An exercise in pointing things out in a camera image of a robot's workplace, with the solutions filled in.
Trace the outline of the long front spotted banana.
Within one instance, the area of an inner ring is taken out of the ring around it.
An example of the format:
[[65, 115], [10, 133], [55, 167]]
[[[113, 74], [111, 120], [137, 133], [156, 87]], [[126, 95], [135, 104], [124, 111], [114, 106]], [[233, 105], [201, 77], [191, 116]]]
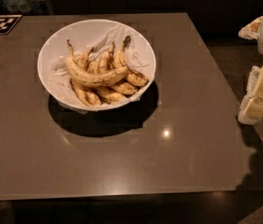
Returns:
[[75, 60], [74, 47], [70, 43], [70, 40], [67, 40], [67, 46], [70, 52], [70, 55], [65, 59], [67, 72], [73, 81], [82, 86], [89, 88], [109, 87], [118, 83], [128, 74], [129, 69], [127, 66], [122, 66], [103, 74], [88, 73], [78, 66]]

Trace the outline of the middle right spotted banana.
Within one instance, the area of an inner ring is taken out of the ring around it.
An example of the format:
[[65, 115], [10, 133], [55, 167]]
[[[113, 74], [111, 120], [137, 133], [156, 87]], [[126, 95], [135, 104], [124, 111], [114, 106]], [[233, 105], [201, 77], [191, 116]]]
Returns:
[[120, 82], [111, 85], [110, 88], [123, 95], [134, 95], [138, 92], [138, 89], [135, 86], [125, 80], [120, 80]]

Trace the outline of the upright centre spotted banana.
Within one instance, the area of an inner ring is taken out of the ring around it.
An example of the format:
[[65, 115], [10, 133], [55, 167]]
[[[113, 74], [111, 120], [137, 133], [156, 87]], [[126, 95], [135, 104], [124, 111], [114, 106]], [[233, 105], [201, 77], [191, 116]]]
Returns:
[[101, 74], [110, 71], [113, 68], [115, 43], [112, 43], [107, 51], [105, 51], [99, 61], [99, 72]]

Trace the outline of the lower middle spotted banana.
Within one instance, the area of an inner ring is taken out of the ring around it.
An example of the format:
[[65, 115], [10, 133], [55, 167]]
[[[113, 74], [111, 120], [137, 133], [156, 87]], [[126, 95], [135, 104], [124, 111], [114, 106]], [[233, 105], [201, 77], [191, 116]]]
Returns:
[[121, 100], [125, 100], [126, 97], [116, 91], [113, 91], [112, 89], [109, 89], [107, 87], [100, 87], [96, 89], [96, 93], [107, 103], [117, 103]]

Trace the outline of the lower left spotted banana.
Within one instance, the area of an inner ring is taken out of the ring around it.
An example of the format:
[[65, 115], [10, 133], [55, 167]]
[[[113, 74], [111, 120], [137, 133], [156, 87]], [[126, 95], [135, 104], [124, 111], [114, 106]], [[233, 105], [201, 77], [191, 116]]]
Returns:
[[77, 98], [86, 106], [100, 105], [102, 102], [99, 96], [89, 87], [82, 86], [81, 84], [70, 80], [71, 86]]

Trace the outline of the back left spotted banana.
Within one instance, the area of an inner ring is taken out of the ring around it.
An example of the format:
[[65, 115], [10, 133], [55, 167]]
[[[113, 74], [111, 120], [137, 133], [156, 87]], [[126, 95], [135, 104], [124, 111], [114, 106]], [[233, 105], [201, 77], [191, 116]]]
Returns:
[[80, 53], [76, 56], [76, 63], [82, 70], [87, 70], [89, 56], [93, 52], [93, 49], [90, 49], [86, 53]]

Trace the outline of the black white fiducial marker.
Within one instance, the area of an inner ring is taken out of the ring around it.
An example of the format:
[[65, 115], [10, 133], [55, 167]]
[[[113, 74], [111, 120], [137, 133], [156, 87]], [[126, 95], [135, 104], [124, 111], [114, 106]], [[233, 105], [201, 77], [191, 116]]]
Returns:
[[0, 35], [7, 35], [20, 19], [21, 15], [0, 15]]

